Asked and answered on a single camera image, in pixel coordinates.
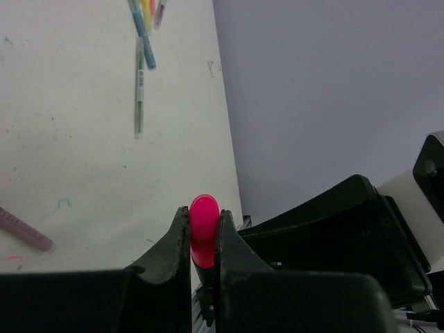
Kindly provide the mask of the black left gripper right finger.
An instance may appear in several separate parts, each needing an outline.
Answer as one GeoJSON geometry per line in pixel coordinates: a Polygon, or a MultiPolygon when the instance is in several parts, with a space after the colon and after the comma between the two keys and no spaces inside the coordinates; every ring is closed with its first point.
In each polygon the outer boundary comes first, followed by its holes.
{"type": "Polygon", "coordinates": [[[274,271],[219,219],[214,259],[217,332],[397,332],[389,300],[372,277],[274,271]]]}

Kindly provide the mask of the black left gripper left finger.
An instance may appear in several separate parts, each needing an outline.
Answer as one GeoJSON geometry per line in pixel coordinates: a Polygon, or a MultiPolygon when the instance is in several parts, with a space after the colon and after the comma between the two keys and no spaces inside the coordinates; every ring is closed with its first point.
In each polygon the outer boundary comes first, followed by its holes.
{"type": "Polygon", "coordinates": [[[125,268],[1,275],[1,331],[190,332],[188,208],[125,268]]]}

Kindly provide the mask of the black highlighter body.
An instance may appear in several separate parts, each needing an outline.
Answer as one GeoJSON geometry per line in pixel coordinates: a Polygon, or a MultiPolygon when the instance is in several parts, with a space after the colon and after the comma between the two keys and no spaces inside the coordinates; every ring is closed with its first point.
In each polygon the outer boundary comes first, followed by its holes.
{"type": "Polygon", "coordinates": [[[195,267],[200,284],[191,296],[191,319],[192,332],[199,332],[211,327],[215,319],[214,268],[195,267]]]}

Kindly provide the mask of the pink highlighter cap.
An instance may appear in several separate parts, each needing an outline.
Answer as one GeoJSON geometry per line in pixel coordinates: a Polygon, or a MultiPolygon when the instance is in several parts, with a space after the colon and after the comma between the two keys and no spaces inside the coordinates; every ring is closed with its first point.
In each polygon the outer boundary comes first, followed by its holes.
{"type": "Polygon", "coordinates": [[[214,265],[219,216],[218,203],[209,194],[196,197],[189,208],[191,257],[199,268],[208,269],[214,265]]]}

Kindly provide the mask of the pink clear pen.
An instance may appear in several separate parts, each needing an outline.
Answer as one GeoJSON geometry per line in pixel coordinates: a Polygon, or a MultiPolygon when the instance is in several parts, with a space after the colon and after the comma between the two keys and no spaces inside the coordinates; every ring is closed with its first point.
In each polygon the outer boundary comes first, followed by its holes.
{"type": "Polygon", "coordinates": [[[53,240],[4,208],[1,208],[1,229],[43,253],[55,248],[53,240]]]}

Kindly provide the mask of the green clear pen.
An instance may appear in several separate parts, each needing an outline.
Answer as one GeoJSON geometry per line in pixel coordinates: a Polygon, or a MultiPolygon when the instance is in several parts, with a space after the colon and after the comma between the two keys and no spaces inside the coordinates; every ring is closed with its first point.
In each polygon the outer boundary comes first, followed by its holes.
{"type": "Polygon", "coordinates": [[[144,44],[137,38],[135,84],[135,137],[141,138],[144,130],[144,44]]]}

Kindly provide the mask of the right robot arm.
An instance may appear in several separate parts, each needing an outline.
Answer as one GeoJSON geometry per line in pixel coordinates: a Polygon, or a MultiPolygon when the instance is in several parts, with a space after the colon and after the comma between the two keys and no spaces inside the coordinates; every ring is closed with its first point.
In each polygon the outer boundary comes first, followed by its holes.
{"type": "Polygon", "coordinates": [[[361,273],[394,309],[443,325],[443,133],[427,136],[412,169],[374,186],[359,174],[240,231],[269,266],[361,273]]]}

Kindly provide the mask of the blue pen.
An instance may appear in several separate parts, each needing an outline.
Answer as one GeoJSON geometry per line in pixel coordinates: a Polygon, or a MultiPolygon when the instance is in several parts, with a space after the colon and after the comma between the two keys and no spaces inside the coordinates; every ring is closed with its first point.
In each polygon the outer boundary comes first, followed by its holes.
{"type": "Polygon", "coordinates": [[[135,26],[138,32],[138,35],[142,38],[144,45],[144,54],[147,66],[150,70],[154,70],[157,68],[155,57],[153,54],[153,50],[151,47],[151,43],[148,37],[148,31],[146,30],[144,18],[142,16],[141,9],[136,0],[128,0],[131,13],[133,15],[133,19],[135,22],[135,26]]]}

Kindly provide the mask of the yellow highlighter pen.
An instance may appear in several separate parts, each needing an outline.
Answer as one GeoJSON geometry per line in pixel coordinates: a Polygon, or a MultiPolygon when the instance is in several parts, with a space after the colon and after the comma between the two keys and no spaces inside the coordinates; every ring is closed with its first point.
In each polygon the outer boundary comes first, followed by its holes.
{"type": "Polygon", "coordinates": [[[139,4],[142,9],[142,16],[144,19],[144,24],[148,33],[152,30],[152,11],[151,11],[151,1],[150,0],[139,0],[139,4]]]}

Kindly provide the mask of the clear purple pen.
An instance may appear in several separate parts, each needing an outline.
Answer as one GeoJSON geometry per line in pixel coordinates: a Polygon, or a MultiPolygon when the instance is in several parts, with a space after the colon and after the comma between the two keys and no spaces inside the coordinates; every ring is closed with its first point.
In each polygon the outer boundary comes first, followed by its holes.
{"type": "Polygon", "coordinates": [[[166,10],[167,0],[159,0],[155,11],[154,29],[159,30],[166,10]]]}

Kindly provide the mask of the thin orange pen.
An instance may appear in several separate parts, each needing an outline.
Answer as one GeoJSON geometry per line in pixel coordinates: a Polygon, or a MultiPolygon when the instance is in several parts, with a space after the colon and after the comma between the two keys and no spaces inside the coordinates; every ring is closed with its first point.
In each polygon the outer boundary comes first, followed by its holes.
{"type": "Polygon", "coordinates": [[[156,0],[150,0],[149,1],[150,11],[152,15],[155,15],[155,9],[156,9],[156,0]]]}

